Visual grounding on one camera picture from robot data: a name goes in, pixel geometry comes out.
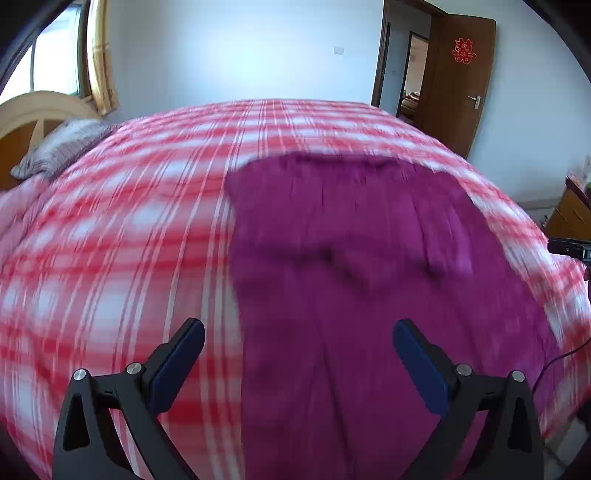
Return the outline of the wooden bedside cabinet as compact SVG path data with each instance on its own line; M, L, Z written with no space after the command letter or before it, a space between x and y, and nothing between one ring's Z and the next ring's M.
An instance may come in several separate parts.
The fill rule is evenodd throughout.
M590 240L590 199L570 177L565 179L565 190L544 232L548 237Z

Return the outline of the red plaid bed sheet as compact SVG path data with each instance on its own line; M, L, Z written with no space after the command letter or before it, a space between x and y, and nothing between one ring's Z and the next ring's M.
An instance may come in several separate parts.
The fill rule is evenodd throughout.
M163 425L199 477L242 478L242 338L223 180L253 158L308 150L390 155L451 173L542 306L520 340L495 335L515 366L542 378L543 433L589 397L581 266L550 255L539 227L460 156L362 103L214 103L124 123L48 186L1 264L1 424L35 474L51 475L74 370L121 370L197 317L204 354Z

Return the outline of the magenta quilted down jacket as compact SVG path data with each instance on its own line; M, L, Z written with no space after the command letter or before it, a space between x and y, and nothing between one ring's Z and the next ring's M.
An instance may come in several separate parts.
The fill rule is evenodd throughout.
M396 479L437 424L393 345L409 318L476 371L537 376L543 308L458 181L291 153L228 174L249 479Z

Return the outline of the pink floral folded quilt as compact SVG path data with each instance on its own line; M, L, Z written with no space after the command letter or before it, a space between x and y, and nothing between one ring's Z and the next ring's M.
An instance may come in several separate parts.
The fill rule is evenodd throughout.
M0 257L1 266L26 236L50 195L50 182L42 174L1 193Z

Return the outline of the brown wooden door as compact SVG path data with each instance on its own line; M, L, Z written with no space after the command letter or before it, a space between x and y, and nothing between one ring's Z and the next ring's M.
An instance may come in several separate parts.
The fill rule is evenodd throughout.
M484 109L496 44L496 21L444 14L432 18L427 62L414 125L466 158ZM456 63L454 40L469 38L478 55L469 65ZM482 97L478 110L469 96Z

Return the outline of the window with frame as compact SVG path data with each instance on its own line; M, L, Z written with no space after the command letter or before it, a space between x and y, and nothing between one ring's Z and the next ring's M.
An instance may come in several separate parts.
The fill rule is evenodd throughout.
M89 93L85 53L88 12L88 1L73 1L36 37L2 90L2 103L36 91L80 98Z

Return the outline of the red double happiness decoration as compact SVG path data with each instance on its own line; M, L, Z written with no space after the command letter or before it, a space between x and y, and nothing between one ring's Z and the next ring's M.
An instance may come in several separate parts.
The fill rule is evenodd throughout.
M457 38L454 40L452 56L456 63L469 65L478 55L473 51L473 41L469 38Z

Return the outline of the cream and wood headboard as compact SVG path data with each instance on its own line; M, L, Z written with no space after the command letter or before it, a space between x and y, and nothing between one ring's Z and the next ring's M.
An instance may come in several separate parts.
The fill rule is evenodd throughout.
M1 104L1 190L21 183L10 171L61 123L70 118L99 119L88 102L58 92L19 95Z

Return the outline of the striped pillow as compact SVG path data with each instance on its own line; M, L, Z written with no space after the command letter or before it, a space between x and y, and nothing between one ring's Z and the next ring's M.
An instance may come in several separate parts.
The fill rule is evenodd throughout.
M27 180L38 174L54 180L113 130L113 125L102 120L66 120L27 153L10 174L17 180Z

